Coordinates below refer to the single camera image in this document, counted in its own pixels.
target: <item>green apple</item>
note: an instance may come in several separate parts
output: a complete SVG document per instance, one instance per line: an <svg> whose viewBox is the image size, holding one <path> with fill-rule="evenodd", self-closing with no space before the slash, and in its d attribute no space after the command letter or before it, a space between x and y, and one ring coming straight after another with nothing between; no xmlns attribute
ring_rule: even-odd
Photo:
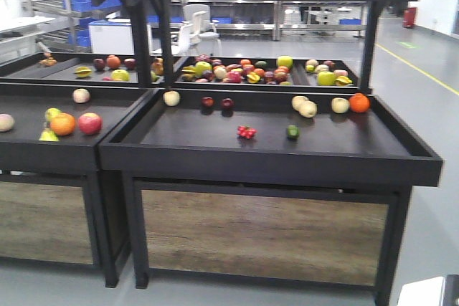
<svg viewBox="0 0 459 306"><path fill-rule="evenodd" d="M194 65L194 73L197 77L201 77L203 71L212 71L212 65L205 61L198 61Z"/></svg>
<svg viewBox="0 0 459 306"><path fill-rule="evenodd" d="M112 80L128 82L129 81L129 72L126 70L114 70L112 72Z"/></svg>
<svg viewBox="0 0 459 306"><path fill-rule="evenodd" d="M282 55L278 57L277 60L278 67L279 66L286 66L288 69L293 67L293 58L289 57L288 55Z"/></svg>
<svg viewBox="0 0 459 306"><path fill-rule="evenodd" d="M317 85L332 86L335 85L336 76L333 72L322 71L317 75Z"/></svg>
<svg viewBox="0 0 459 306"><path fill-rule="evenodd" d="M44 119L47 122L51 122L51 120L55 118L55 116L60 114L61 112L62 111L60 109L57 109L56 107L51 107L50 109L44 112Z"/></svg>

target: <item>apple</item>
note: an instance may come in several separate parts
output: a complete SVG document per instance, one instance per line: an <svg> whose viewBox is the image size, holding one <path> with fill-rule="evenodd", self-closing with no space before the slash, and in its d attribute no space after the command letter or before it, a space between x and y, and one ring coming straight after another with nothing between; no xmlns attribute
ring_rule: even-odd
<svg viewBox="0 0 459 306"><path fill-rule="evenodd" d="M53 118L55 118L56 115L59 115L62 111L60 109L57 109L56 107L51 107L50 109L47 109L44 112L44 119L47 122L51 122Z"/></svg>
<svg viewBox="0 0 459 306"><path fill-rule="evenodd" d="M75 103L86 103L89 102L91 95L86 89L76 89L73 91L73 101Z"/></svg>
<svg viewBox="0 0 459 306"><path fill-rule="evenodd" d="M318 61L315 59L311 59L306 61L306 66L314 66L316 68L318 66Z"/></svg>
<svg viewBox="0 0 459 306"><path fill-rule="evenodd" d="M320 73L322 71L329 71L330 68L326 64L320 64L319 66L316 67L314 70L314 73Z"/></svg>
<svg viewBox="0 0 459 306"><path fill-rule="evenodd" d="M275 78L274 78L274 72L273 71L267 71L265 72L265 76L263 77L265 83L269 82L274 82L275 83Z"/></svg>
<svg viewBox="0 0 459 306"><path fill-rule="evenodd" d="M231 110L235 106L235 103L231 98L225 98L220 102L220 105L223 110Z"/></svg>
<svg viewBox="0 0 459 306"><path fill-rule="evenodd" d="M211 70L205 70L202 72L201 77L206 78L211 82L213 79L215 79L215 74Z"/></svg>
<svg viewBox="0 0 459 306"><path fill-rule="evenodd" d="M292 98L292 107L296 111L299 111L301 103L309 100L306 96L295 96Z"/></svg>
<svg viewBox="0 0 459 306"><path fill-rule="evenodd" d="M277 63L278 67L279 66L286 66L286 67L288 67L288 69L291 70L291 68L293 67L293 58L289 57L288 55L281 55L276 60L276 63Z"/></svg>
<svg viewBox="0 0 459 306"><path fill-rule="evenodd" d="M201 104L205 107L212 107L214 105L214 99L212 97L201 98Z"/></svg>
<svg viewBox="0 0 459 306"><path fill-rule="evenodd" d="M94 59L93 66L96 71L103 71L105 69L105 61L103 59Z"/></svg>
<svg viewBox="0 0 459 306"><path fill-rule="evenodd" d="M112 70L116 70L121 66L121 60L116 55L108 55L107 60L105 62L107 66Z"/></svg>
<svg viewBox="0 0 459 306"><path fill-rule="evenodd" d="M194 64L194 72L197 77L201 77L203 71L207 70L212 71L212 66L208 62L198 61L196 64Z"/></svg>
<svg viewBox="0 0 459 306"><path fill-rule="evenodd" d="M128 82L129 81L129 72L126 70L114 70L112 72L112 80Z"/></svg>
<svg viewBox="0 0 459 306"><path fill-rule="evenodd" d="M212 65L212 67L222 66L223 62L220 59L213 59L211 65Z"/></svg>
<svg viewBox="0 0 459 306"><path fill-rule="evenodd" d="M335 63L331 60L326 60L323 62L323 64L328 66L329 71L333 71L335 69Z"/></svg>
<svg viewBox="0 0 459 306"><path fill-rule="evenodd" d="M85 113L78 118L78 128L87 135L93 135L102 129L102 118L96 113Z"/></svg>
<svg viewBox="0 0 459 306"><path fill-rule="evenodd" d="M14 119L10 114L0 114L0 133L11 130L14 126Z"/></svg>
<svg viewBox="0 0 459 306"><path fill-rule="evenodd" d="M229 82L235 82L235 83L240 83L242 81L242 76L240 74L240 72L238 71L229 71L227 73L227 78L229 80Z"/></svg>
<svg viewBox="0 0 459 306"><path fill-rule="evenodd" d="M166 91L163 94L163 100L169 107L175 107L180 103L180 94L177 91Z"/></svg>
<svg viewBox="0 0 459 306"><path fill-rule="evenodd" d="M123 63L128 70L134 70L136 68L136 59L133 59L133 58L124 59Z"/></svg>
<svg viewBox="0 0 459 306"><path fill-rule="evenodd" d="M313 118L317 113L317 105L310 100L306 100L301 103L298 111L300 112L300 115L305 118Z"/></svg>
<svg viewBox="0 0 459 306"><path fill-rule="evenodd" d="M214 74L218 80L223 80L224 78L227 77L227 71L224 67L217 67L214 70Z"/></svg>
<svg viewBox="0 0 459 306"><path fill-rule="evenodd" d="M346 98L335 97L331 100L331 109L337 114L344 114L349 109L349 101Z"/></svg>
<svg viewBox="0 0 459 306"><path fill-rule="evenodd" d="M280 84L287 81L287 73L284 71L274 72L274 80Z"/></svg>
<svg viewBox="0 0 459 306"><path fill-rule="evenodd" d="M332 86L335 84L336 76L333 72L322 71L317 75L317 85Z"/></svg>
<svg viewBox="0 0 459 306"><path fill-rule="evenodd" d="M344 76L344 77L347 77L348 76L348 72L346 70L334 70L333 73L335 74L335 76L337 77L340 77L340 76Z"/></svg>

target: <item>fruit display stand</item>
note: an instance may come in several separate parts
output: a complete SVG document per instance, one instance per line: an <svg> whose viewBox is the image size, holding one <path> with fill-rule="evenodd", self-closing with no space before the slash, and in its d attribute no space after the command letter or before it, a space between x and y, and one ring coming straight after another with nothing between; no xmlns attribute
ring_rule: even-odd
<svg viewBox="0 0 459 306"><path fill-rule="evenodd" d="M146 0L129 1L141 10ZM100 146L103 168L123 172L137 287L152 271L194 272L363 288L388 305L412 186L436 186L441 158L377 96L366 113L332 113L332 98L350 96L346 87L185 89L172 68L170 0L149 1L164 84L177 87L181 101L167 107L156 93ZM414 0L267 1L366 1L357 90L369 94L378 17L387 1ZM145 31L142 16L136 25ZM317 116L300 117L294 95L314 101ZM214 108L200 108L202 97L213 97ZM233 111L221 111L225 97ZM301 129L297 140L286 138L289 124ZM256 136L238 138L241 125Z"/></svg>
<svg viewBox="0 0 459 306"><path fill-rule="evenodd" d="M223 66L238 65L240 66L241 59L234 57L213 57L212 59L219 59L222 62ZM212 80L212 85L209 86L208 82L197 82L197 78L194 78L192 81L186 81L183 77L184 68L187 66L192 66L196 61L196 57L188 57L180 67L178 67L174 73L175 85L180 88L193 88L193 89L216 89L216 90L226 90L228 88L228 83L214 78ZM252 63L259 62L260 60L267 63L266 71L274 71L277 68L276 59L251 59ZM344 70L347 72L349 79L352 81L352 86L347 85L345 87L327 87L320 86L317 84L317 74L316 73L307 73L305 70L306 59L294 59L293 67L290 69L287 74L287 82L289 85L280 85L276 84L266 84L265 82L256 82L250 83L247 81L247 77L241 83L231 84L230 87L233 87L235 90L252 90L252 91L304 91L303 86L308 86L309 92L342 92L342 93L355 93L358 88L359 78L351 71L351 69L341 60L334 60L335 70ZM318 60L319 64L323 64L324 60Z"/></svg>
<svg viewBox="0 0 459 306"><path fill-rule="evenodd" d="M411 186L436 186L440 157L376 96L336 114L331 99L349 94L303 93L318 107L305 118L296 92L176 91L177 106L155 93L100 145L102 167L123 172L137 287L182 271L347 286L387 305Z"/></svg>
<svg viewBox="0 0 459 306"><path fill-rule="evenodd" d="M100 169L97 144L153 90L0 84L0 109L13 129L0 133L0 257L101 269L105 285L118 283L129 245L120 174ZM98 134L79 129L58 142L40 141L50 107L78 118L97 113Z"/></svg>
<svg viewBox="0 0 459 306"><path fill-rule="evenodd" d="M0 81L14 83L34 83L50 84L59 83L61 85L92 85L92 86L111 86L111 87L137 87L138 78L136 69L127 70L122 63L120 68L127 70L129 81L107 80L111 78L112 69L105 67L102 71L97 71L93 66L94 59L106 59L107 55L84 54L84 53L53 53L52 57L57 60L53 66L44 67L39 62L44 59L42 53L32 54L21 59L0 65ZM122 61L132 58L130 56L118 56ZM87 67L91 73L87 77L79 77L75 74L78 67ZM163 77L152 82L152 86L159 85Z"/></svg>

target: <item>pear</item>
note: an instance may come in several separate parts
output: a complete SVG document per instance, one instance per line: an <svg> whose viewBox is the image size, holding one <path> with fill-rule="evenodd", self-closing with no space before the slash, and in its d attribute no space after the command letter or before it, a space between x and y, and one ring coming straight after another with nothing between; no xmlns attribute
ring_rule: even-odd
<svg viewBox="0 0 459 306"><path fill-rule="evenodd" d="M337 114L344 114L349 109L349 101L346 98L335 97L331 100L331 109Z"/></svg>
<svg viewBox="0 0 459 306"><path fill-rule="evenodd" d="M292 107L296 111L300 109L301 103L305 102L306 100L309 100L306 96L295 96L292 98Z"/></svg>
<svg viewBox="0 0 459 306"><path fill-rule="evenodd" d="M53 132L49 128L45 128L42 131L42 134L40 135L39 139L40 141L59 141L59 138L57 137L56 133Z"/></svg>
<svg viewBox="0 0 459 306"><path fill-rule="evenodd" d="M306 100L301 103L299 112L305 118L313 118L317 113L317 105L310 100Z"/></svg>
<svg viewBox="0 0 459 306"><path fill-rule="evenodd" d="M180 103L180 94L177 91L166 91L163 94L163 100L169 107L175 107Z"/></svg>

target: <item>yellow fruit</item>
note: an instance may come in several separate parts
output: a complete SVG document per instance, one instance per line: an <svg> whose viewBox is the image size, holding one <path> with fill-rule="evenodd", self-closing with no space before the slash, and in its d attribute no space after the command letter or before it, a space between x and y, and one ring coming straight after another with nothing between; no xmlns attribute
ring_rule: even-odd
<svg viewBox="0 0 459 306"><path fill-rule="evenodd" d="M89 77L92 72L93 71L91 69L87 68L86 66L77 67L76 70L75 70L75 74L79 78Z"/></svg>

